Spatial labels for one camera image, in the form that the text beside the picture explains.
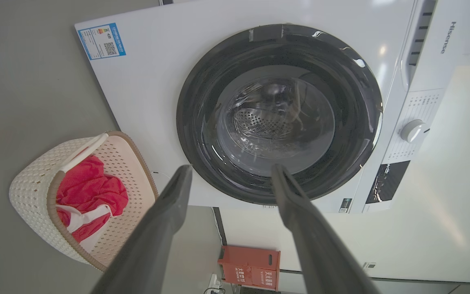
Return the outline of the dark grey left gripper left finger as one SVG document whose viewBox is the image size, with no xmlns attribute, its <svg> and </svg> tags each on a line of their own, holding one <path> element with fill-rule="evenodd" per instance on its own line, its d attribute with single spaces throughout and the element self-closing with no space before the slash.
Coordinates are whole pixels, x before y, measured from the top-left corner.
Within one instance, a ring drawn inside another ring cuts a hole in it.
<svg viewBox="0 0 470 294">
<path fill-rule="evenodd" d="M 176 170 L 91 294 L 162 294 L 172 240 L 186 218 L 192 178 L 192 166 Z"/>
</svg>

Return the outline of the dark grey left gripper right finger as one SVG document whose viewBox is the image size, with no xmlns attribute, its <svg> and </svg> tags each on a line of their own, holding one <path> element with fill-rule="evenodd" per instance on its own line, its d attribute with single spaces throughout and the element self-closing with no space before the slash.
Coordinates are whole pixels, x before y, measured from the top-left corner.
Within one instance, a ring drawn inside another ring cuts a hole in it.
<svg viewBox="0 0 470 294">
<path fill-rule="evenodd" d="M 272 191 L 293 235 L 308 294 L 380 294 L 285 166 L 272 167 Z"/>
</svg>

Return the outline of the cream woven plastic laundry basket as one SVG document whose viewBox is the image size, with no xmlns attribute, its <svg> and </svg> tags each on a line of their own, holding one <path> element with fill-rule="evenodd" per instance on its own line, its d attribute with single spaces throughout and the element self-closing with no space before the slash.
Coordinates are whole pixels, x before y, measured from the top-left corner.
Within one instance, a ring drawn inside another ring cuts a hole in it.
<svg viewBox="0 0 470 294">
<path fill-rule="evenodd" d="M 56 193 L 67 172 L 88 156 L 103 162 L 104 172 L 125 185 L 129 202 L 95 237 L 78 243 L 56 212 Z M 28 226 L 50 246 L 104 272 L 145 213 L 158 199 L 151 171 L 127 134 L 109 131 L 66 141 L 39 156 L 12 181 L 9 199 Z"/>
</svg>

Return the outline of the red fire equipment box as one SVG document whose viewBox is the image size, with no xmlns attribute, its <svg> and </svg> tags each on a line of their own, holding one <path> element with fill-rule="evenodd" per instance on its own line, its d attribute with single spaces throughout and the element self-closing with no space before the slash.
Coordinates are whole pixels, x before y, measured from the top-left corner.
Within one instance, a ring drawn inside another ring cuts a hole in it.
<svg viewBox="0 0 470 294">
<path fill-rule="evenodd" d="M 280 251 L 227 245 L 217 263 L 225 282 L 277 292 L 280 257 Z"/>
</svg>

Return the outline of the white power strip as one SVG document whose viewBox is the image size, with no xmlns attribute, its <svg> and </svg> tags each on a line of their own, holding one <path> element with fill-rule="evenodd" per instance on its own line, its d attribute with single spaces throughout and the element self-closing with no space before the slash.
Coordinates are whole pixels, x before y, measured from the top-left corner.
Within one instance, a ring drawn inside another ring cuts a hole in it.
<svg viewBox="0 0 470 294">
<path fill-rule="evenodd" d="M 209 285 L 203 294 L 224 294 L 222 281 L 218 279 L 216 274 L 211 274 Z"/>
</svg>

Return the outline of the red garment with white trim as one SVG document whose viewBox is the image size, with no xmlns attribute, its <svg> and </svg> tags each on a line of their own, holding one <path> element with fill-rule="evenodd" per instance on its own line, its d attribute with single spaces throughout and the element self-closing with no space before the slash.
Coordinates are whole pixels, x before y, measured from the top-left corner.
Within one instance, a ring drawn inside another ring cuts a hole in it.
<svg viewBox="0 0 470 294">
<path fill-rule="evenodd" d="M 96 238 L 110 218 L 123 214 L 128 202 L 121 179 L 105 174 L 97 156 L 70 169 L 56 194 L 58 217 L 79 244 Z"/>
</svg>

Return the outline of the black washing machine display panel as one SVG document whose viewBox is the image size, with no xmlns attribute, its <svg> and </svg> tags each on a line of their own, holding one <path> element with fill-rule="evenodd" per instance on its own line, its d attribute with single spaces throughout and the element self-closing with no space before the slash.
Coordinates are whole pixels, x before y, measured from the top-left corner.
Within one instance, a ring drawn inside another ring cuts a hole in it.
<svg viewBox="0 0 470 294">
<path fill-rule="evenodd" d="M 410 161 L 380 165 L 366 203 L 392 200 Z"/>
</svg>

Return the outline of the white front-load washing machine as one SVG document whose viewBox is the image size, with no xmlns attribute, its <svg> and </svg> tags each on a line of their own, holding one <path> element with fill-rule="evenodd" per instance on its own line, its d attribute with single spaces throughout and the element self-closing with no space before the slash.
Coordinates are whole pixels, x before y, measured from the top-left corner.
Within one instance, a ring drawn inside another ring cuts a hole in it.
<svg viewBox="0 0 470 294">
<path fill-rule="evenodd" d="M 366 203 L 380 165 L 415 157 L 422 142 L 404 141 L 402 128 L 416 119 L 431 127 L 455 67 L 470 63 L 470 0 L 190 0 L 75 28 L 110 23 L 116 23 L 126 55 L 90 65 L 119 128 L 137 143 L 159 190 L 179 166 L 192 165 L 179 141 L 177 105 L 188 75 L 217 44 L 254 27 L 295 24 L 354 49 L 377 81 L 384 115 L 375 148 L 358 173 L 328 195 L 310 199 L 325 213 L 338 213 L 344 198 L 352 204 L 341 214 L 392 207 L 394 198 Z M 228 196 L 197 171 L 189 204 L 277 208 Z"/>
</svg>

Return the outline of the round black washing machine door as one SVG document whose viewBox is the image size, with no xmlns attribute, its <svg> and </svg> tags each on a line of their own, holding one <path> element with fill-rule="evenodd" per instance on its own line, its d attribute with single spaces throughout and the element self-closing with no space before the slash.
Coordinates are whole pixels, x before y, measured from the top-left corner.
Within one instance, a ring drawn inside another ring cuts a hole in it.
<svg viewBox="0 0 470 294">
<path fill-rule="evenodd" d="M 310 199 L 352 179 L 373 153 L 384 110 L 354 49 L 312 27 L 271 24 L 207 52 L 185 80 L 176 115 L 183 152 L 205 181 L 275 205 L 274 165 Z"/>
</svg>

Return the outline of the white round control knob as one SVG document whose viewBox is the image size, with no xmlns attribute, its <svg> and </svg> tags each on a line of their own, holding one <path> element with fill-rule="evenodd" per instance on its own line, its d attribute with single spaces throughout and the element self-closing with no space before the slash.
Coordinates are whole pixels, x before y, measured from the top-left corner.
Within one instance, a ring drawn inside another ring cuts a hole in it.
<svg viewBox="0 0 470 294">
<path fill-rule="evenodd" d="M 401 138 L 412 145 L 421 143 L 430 131 L 430 126 L 420 120 L 412 120 L 407 123 L 401 130 Z"/>
</svg>

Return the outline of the blue white energy label sticker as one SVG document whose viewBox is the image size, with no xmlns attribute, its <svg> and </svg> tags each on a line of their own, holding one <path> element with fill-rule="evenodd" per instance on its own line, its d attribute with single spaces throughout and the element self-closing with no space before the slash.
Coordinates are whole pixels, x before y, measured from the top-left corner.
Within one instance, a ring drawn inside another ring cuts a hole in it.
<svg viewBox="0 0 470 294">
<path fill-rule="evenodd" d="M 90 61 L 126 55 L 116 23 L 78 29 L 77 34 Z"/>
</svg>

